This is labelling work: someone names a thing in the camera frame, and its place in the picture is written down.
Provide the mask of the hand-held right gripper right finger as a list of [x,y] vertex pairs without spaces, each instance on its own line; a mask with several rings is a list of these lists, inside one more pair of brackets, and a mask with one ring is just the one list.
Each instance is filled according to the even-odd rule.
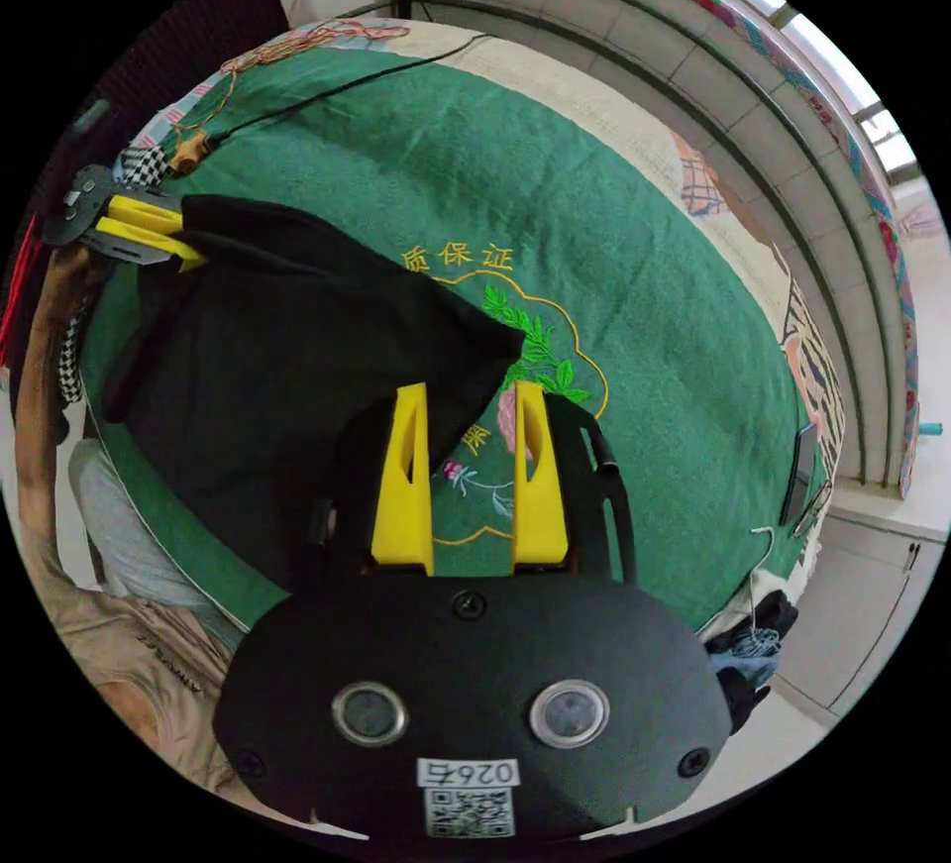
[[540,384],[515,384],[514,417],[511,567],[560,566],[568,555],[569,538],[553,434]]

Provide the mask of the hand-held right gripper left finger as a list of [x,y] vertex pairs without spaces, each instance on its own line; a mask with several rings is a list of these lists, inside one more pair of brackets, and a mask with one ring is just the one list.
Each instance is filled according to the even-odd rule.
[[423,382],[396,394],[370,554],[385,569],[434,574],[428,406]]

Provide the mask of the person's left hand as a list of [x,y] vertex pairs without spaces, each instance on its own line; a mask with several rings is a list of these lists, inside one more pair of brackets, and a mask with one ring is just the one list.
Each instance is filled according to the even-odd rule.
[[28,353],[58,347],[72,319],[109,273],[103,258],[79,243],[53,249],[28,341]]

